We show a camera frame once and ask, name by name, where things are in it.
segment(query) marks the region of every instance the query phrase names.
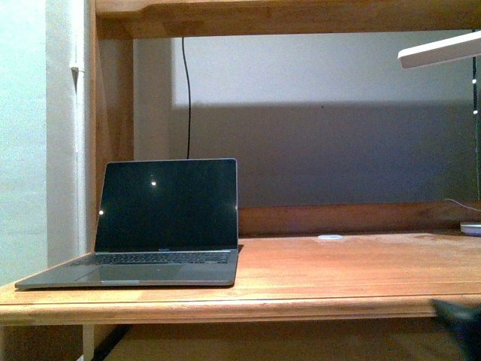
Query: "laptop trackpad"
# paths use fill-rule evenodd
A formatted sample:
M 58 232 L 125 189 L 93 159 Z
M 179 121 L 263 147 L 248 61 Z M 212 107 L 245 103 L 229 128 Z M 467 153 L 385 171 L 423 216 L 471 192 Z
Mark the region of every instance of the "laptop trackpad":
M 182 265 L 103 265 L 76 282 L 124 283 L 175 279 Z

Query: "power cord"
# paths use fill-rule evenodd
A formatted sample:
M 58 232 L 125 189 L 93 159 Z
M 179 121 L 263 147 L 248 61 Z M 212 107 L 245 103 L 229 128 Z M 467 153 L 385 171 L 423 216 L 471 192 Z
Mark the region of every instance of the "power cord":
M 189 68 L 187 68 L 187 60 L 186 60 L 186 46 L 184 37 L 182 37 L 182 57 L 183 57 L 183 66 L 186 69 L 186 78 L 187 78 L 187 91 L 189 94 L 189 128 L 187 130 L 187 159 L 190 158 L 190 135 L 191 135 L 191 125 L 192 125 L 192 99 L 190 94 L 190 78 L 189 78 Z
M 444 200 L 445 200 L 445 201 L 449 201 L 449 202 L 456 203 L 457 205 L 459 205 L 459 206 L 461 206 L 461 207 L 463 207 L 463 208 L 466 208 L 466 209 L 471 209 L 472 211 L 481 212 L 481 209 L 479 209 L 479 208 L 474 208 L 474 207 L 470 207 L 469 205 L 464 205 L 464 204 L 462 204 L 461 202 L 456 201 L 455 199 L 445 198 Z

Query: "dark object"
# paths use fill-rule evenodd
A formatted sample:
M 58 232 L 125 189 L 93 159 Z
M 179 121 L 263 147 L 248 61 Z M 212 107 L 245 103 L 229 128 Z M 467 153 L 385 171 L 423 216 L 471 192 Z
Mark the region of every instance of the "dark object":
M 481 306 L 431 300 L 437 319 L 454 336 L 466 361 L 481 361 Z

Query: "desk surface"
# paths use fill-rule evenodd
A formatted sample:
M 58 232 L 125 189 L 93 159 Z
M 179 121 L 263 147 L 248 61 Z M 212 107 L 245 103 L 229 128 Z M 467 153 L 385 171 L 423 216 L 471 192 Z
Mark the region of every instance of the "desk surface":
M 0 325 L 426 317 L 429 299 L 481 303 L 481 238 L 429 233 L 240 242 L 231 288 L 16 291 Z

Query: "white lamp head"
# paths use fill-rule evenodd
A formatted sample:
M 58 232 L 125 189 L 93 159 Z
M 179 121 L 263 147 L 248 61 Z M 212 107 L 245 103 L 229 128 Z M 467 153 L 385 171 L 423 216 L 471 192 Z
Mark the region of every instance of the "white lamp head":
M 456 36 L 401 50 L 398 61 L 404 69 L 451 62 L 481 55 L 481 32 Z

